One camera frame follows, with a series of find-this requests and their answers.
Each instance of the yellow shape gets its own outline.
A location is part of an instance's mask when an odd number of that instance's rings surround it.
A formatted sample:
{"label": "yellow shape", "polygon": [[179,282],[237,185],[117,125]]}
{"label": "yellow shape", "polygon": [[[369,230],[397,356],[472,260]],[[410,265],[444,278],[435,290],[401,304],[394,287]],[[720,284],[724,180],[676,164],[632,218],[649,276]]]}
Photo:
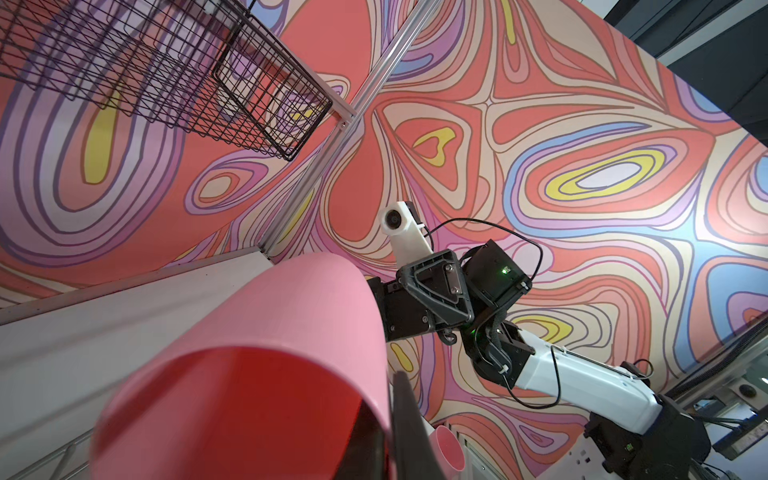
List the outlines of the yellow shape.
{"label": "yellow shape", "polygon": [[568,337],[574,327],[566,322],[547,315],[526,315],[512,320],[513,323],[535,323],[547,329],[547,335],[542,339],[545,342],[557,343]]}
{"label": "yellow shape", "polygon": [[[577,183],[592,174],[619,164],[636,164],[637,173],[606,188],[583,188]],[[583,200],[586,198],[608,197],[629,190],[635,185],[654,176],[664,165],[664,154],[658,150],[631,151],[607,158],[583,168],[560,174],[549,181],[546,194],[554,200]]]}
{"label": "yellow shape", "polygon": [[433,158],[422,157],[430,164],[436,167],[442,167],[445,164],[445,145],[456,138],[456,134],[450,127],[443,127],[435,131],[431,131],[428,134],[422,135],[417,141],[413,143],[413,147],[416,148],[423,144],[430,138],[437,138],[437,155]]}
{"label": "yellow shape", "polygon": [[515,22],[512,18],[512,7],[509,5],[509,0],[502,0],[502,9],[504,10],[504,22],[507,25],[507,40],[510,45],[514,45],[517,41],[515,36]]}
{"label": "yellow shape", "polygon": [[283,235],[280,237],[280,240],[278,240],[277,243],[282,242],[283,240],[286,239],[286,237],[288,237],[288,234],[291,232],[291,230],[293,230],[296,224],[299,223],[299,220],[301,220],[301,216],[304,215],[304,211],[310,205],[310,201],[314,196],[315,196],[315,190],[310,191],[310,194],[306,196],[304,201],[299,206],[299,209],[291,217],[290,222],[288,223],[288,226],[286,227],[285,230],[283,230]]}
{"label": "yellow shape", "polygon": [[215,198],[227,191],[227,188],[232,184],[232,179],[227,176],[222,176],[209,180],[203,185],[203,190],[200,190],[200,198]]}
{"label": "yellow shape", "polygon": [[[304,112],[303,116],[304,116],[304,118],[309,118],[309,117],[312,116],[313,113],[315,113],[315,111],[312,108],[310,108],[309,110]],[[291,118],[293,119],[293,121],[297,121],[301,117],[302,117],[302,114],[299,113],[299,112],[296,112],[295,114],[291,115]]]}
{"label": "yellow shape", "polygon": [[402,351],[402,347],[397,343],[390,343],[389,348],[391,348],[392,351],[395,353],[395,355],[397,356],[397,360],[400,361],[400,365],[402,365],[403,369],[406,372],[412,372],[413,363],[411,362],[411,359],[408,358],[406,353]]}
{"label": "yellow shape", "polygon": [[[112,95],[112,104],[118,104],[120,92]],[[104,181],[109,171],[112,157],[112,141],[114,140],[114,124],[118,119],[118,110],[106,107],[100,110],[88,131],[83,153],[83,180],[86,184],[97,185]]]}
{"label": "yellow shape", "polygon": [[192,252],[192,250],[194,250],[194,248],[195,248],[195,247],[197,247],[197,245],[193,245],[193,246],[192,246],[192,248],[190,248],[190,249],[189,249],[189,250],[187,250],[186,252],[182,253],[182,254],[181,254],[181,255],[179,255],[178,257],[174,258],[174,262],[175,262],[176,260],[181,260],[182,258],[184,258],[184,257],[186,257],[187,255],[189,255],[189,254]]}

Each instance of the black bolt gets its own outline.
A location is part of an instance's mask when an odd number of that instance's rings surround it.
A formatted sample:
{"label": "black bolt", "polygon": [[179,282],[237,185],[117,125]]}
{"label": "black bolt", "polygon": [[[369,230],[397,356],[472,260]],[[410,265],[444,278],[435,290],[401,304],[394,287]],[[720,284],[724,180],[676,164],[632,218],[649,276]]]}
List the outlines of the black bolt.
{"label": "black bolt", "polygon": [[755,387],[747,385],[746,383],[739,385],[739,392],[741,392],[741,394],[746,396],[748,399],[753,399],[757,396],[757,390],[755,390]]}
{"label": "black bolt", "polygon": [[390,210],[384,216],[384,221],[386,222],[387,227],[393,230],[397,230],[397,228],[402,223],[402,217],[400,216],[400,212],[397,210]]}

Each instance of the pink plastic cup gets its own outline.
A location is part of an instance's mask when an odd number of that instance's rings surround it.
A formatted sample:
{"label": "pink plastic cup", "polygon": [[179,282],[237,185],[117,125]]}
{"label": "pink plastic cup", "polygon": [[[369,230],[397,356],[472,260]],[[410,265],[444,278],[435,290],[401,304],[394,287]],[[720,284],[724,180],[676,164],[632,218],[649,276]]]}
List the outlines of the pink plastic cup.
{"label": "pink plastic cup", "polygon": [[359,270],[302,255],[251,280],[101,413],[94,480],[332,478],[364,402],[389,435],[386,343]]}
{"label": "pink plastic cup", "polygon": [[456,480],[466,466],[464,450],[456,435],[448,427],[440,425],[429,434],[429,444],[446,480]]}

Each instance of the black wire basket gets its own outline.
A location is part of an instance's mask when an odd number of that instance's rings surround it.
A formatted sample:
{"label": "black wire basket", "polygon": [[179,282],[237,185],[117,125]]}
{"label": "black wire basket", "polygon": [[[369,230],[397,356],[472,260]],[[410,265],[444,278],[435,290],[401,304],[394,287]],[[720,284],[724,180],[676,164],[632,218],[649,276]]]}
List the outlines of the black wire basket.
{"label": "black wire basket", "polygon": [[237,0],[0,0],[0,75],[291,161],[333,101]]}

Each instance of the colorful mural wall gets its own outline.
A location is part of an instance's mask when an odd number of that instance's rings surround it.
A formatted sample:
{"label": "colorful mural wall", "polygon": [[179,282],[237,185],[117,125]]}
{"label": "colorful mural wall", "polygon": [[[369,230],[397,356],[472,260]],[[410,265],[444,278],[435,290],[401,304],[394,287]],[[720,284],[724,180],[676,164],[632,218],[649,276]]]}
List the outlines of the colorful mural wall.
{"label": "colorful mural wall", "polygon": [[[253,10],[351,98],[413,4]],[[286,165],[0,84],[0,307],[254,245],[333,129]],[[509,320],[601,361],[648,358],[657,389],[768,309],[766,148],[575,0],[445,0],[274,260],[331,251],[390,278],[375,215],[394,200],[429,226],[470,216],[539,242],[535,288]],[[531,247],[482,225],[435,242],[462,253],[488,238],[532,269]],[[461,344],[410,339],[389,360],[428,419],[448,419],[508,478],[542,473],[586,419],[523,409]]]}
{"label": "colorful mural wall", "polygon": [[[515,228],[545,257],[508,319],[601,361],[650,359],[656,389],[768,310],[766,147],[575,0],[445,0],[356,133],[278,260],[330,251],[391,278],[375,217],[394,200],[430,227]],[[484,225],[435,242],[488,238],[533,270],[533,247]],[[426,418],[508,478],[541,474],[583,431],[584,411],[528,411],[479,379],[460,343],[389,354]]]}
{"label": "colorful mural wall", "polygon": [[[351,100],[414,4],[251,10]],[[255,245],[336,121],[287,164],[7,78],[0,111],[0,308]]]}

